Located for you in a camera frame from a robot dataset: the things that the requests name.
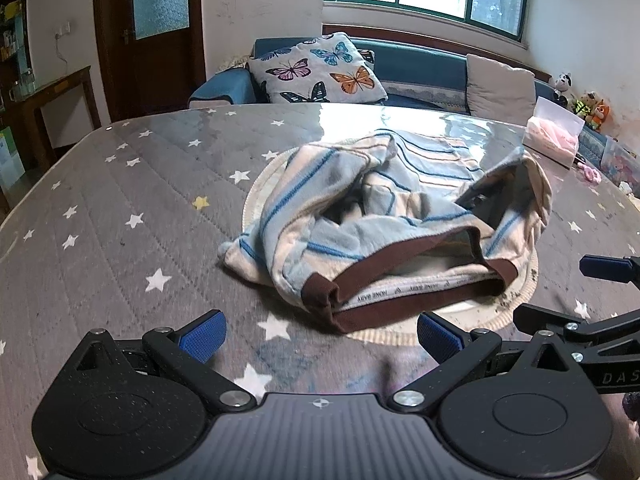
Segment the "blue striped knit garment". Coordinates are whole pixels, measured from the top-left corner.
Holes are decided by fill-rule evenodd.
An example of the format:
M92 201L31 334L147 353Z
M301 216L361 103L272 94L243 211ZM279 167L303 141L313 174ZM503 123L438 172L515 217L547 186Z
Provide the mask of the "blue striped knit garment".
M382 128L274 166L221 262L343 334L502 294L551 214L549 179L522 148L482 169L444 138Z

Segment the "pink small object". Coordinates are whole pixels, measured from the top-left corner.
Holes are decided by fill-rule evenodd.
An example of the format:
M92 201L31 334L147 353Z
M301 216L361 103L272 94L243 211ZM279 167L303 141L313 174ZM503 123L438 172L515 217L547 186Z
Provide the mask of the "pink small object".
M578 162L577 168L587 182L590 182L593 185L599 185L600 182L602 181L602 176L600 174L600 171L597 170L596 168L589 166L585 162Z

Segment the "clear plastic storage box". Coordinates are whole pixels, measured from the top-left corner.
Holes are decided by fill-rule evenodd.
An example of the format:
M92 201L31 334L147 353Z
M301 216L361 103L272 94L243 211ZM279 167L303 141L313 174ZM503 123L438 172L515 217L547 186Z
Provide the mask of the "clear plastic storage box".
M639 156L628 150L623 143L607 138L600 162L602 174L615 185L626 182L634 196L639 196Z

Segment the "clear bag with pink item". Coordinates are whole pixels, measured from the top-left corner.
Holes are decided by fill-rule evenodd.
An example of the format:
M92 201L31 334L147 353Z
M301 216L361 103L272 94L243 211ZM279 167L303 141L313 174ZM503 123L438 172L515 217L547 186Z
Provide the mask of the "clear bag with pink item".
M584 125L582 118L540 96L526 124L523 144L570 168Z

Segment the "orange plush toys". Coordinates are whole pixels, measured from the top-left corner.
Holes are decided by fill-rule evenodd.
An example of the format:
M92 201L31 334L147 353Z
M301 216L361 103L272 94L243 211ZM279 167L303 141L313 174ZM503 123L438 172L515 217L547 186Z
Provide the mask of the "orange plush toys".
M585 125L600 131L611 113L611 105L595 91L587 91L572 102L572 112L582 118Z

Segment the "black white plush toy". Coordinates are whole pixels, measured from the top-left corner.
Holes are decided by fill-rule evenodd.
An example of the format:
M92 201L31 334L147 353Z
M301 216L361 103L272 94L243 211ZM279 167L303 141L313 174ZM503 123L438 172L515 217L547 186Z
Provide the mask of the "black white plush toy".
M570 76L570 73L560 73L559 76L550 78L548 84L554 92L554 102L563 108L567 108L570 102L570 88L572 88L572 76Z

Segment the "grey star-patterned table cover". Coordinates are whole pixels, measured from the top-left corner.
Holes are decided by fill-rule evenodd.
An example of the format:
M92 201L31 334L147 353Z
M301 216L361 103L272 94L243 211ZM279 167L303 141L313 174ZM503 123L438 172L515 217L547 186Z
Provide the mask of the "grey star-patterned table cover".
M2 223L2 477L70 479L44 466L32 418L89 330L140 339L219 310L227 336L207 365L251 393L256 408L216 417L193 452L145 479L505 479L455 458L426 417L387 405L437 365L416 332L423 312L343 334L221 262L221 246L262 210L277 160L382 128L444 138L482 169L522 148L552 188L548 226L515 282L498 296L423 312L529 341L513 323L520 304L587 323L639 311L634 284L579 270L585 255L639 258L638 209L615 185L590 185L525 146L522 127L348 104L129 119L88 134ZM599 396L612 438L597 468L573 479L637 478L639 390Z

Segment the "beige cushion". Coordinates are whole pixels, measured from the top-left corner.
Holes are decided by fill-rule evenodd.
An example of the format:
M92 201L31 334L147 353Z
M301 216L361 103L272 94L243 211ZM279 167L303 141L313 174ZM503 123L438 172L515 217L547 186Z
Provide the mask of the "beige cushion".
M472 116L525 126L534 114L535 76L524 68L468 54L465 94Z

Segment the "butterfly print pillow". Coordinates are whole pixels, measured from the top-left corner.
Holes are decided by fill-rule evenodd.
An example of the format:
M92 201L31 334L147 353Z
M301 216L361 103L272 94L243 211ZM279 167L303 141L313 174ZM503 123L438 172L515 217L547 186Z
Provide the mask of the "butterfly print pillow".
M378 104L387 93L372 58L336 32L250 58L247 67L271 103Z

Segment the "dark wooden door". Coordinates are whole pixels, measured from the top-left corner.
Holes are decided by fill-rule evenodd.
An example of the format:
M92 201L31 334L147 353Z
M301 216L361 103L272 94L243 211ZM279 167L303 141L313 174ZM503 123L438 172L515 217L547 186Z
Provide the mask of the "dark wooden door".
M182 110L205 81L202 0L93 0L111 120Z

